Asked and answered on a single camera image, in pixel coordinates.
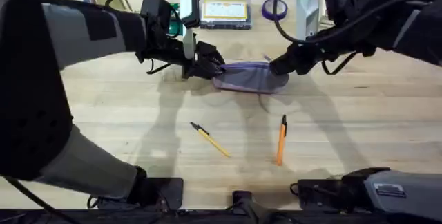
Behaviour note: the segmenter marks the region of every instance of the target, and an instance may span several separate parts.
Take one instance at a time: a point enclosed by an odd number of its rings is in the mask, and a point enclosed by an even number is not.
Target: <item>tape roll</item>
[[[274,20],[273,2],[274,0],[266,0],[262,5],[262,16],[264,16],[268,20]],[[289,8],[287,7],[287,4],[282,0],[278,0],[276,5],[276,19],[281,20],[285,18],[288,10]]]

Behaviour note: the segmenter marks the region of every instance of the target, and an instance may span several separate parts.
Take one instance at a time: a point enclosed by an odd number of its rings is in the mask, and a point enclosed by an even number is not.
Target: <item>orange pen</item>
[[[287,135],[287,117],[285,114],[282,117],[281,129],[279,130],[279,143],[278,143],[278,157],[276,158],[276,164],[282,165],[282,152],[284,150],[285,136]]]

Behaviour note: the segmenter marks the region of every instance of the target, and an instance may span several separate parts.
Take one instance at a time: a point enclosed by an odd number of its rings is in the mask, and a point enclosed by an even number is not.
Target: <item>table surface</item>
[[[129,1],[141,7],[142,0]],[[251,0],[252,30],[196,30],[197,39],[216,45],[228,62],[283,54],[289,42],[260,15],[262,2]],[[293,34],[294,0],[286,2],[290,10],[282,26]],[[183,178],[185,208],[226,207],[231,192],[243,189],[264,206],[298,209],[291,183],[371,166],[442,173],[442,70],[424,62],[378,50],[373,57],[358,56],[336,76],[320,66],[305,76],[291,74],[277,95],[218,91],[207,80],[181,80],[178,67],[156,75],[147,75],[149,69],[150,62],[120,53],[61,74],[84,135],[149,176]],[[283,114],[288,131],[279,167]],[[190,121],[232,157],[224,157]],[[26,185],[57,208],[86,206],[85,194]],[[0,195],[2,208],[37,207],[4,181]]]

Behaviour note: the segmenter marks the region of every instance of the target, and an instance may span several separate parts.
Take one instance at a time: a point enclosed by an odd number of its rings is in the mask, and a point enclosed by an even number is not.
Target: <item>purple cloth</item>
[[[213,78],[218,89],[248,93],[277,93],[289,81],[289,75],[274,75],[268,62],[236,62],[222,65],[225,72]]]

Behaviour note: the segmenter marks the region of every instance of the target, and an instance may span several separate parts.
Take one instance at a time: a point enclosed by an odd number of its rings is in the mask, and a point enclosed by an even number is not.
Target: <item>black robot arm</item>
[[[296,71],[304,75],[322,62],[326,73],[334,74],[327,70],[325,61],[334,62],[340,55],[352,53],[338,66],[338,72],[356,53],[368,57],[376,48],[441,65],[442,0],[325,1],[335,26],[305,41],[286,34],[292,44],[284,55],[272,61],[273,73]],[[283,32],[277,21],[276,25]]]

